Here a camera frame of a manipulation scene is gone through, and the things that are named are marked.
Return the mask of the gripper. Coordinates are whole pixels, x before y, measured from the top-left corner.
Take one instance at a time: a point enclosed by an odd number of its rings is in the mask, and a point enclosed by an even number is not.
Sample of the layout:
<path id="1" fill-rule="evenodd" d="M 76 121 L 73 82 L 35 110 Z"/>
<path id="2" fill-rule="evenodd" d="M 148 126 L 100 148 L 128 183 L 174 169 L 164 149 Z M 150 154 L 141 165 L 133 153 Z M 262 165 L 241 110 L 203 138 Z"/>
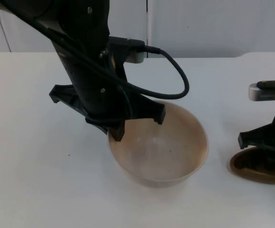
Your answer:
<path id="1" fill-rule="evenodd" d="M 107 126 L 109 134 L 120 142 L 125 121 L 152 119 L 162 124 L 165 106 L 128 88 L 124 63 L 131 55 L 143 54 L 143 41 L 106 41 L 99 46 L 72 48 L 53 44 L 71 84 L 56 85 L 50 96 L 85 116 L 86 122 Z"/>
<path id="2" fill-rule="evenodd" d="M 275 151 L 275 116 L 273 121 L 268 125 L 240 133 L 238 143 L 241 149 L 254 146 Z"/>

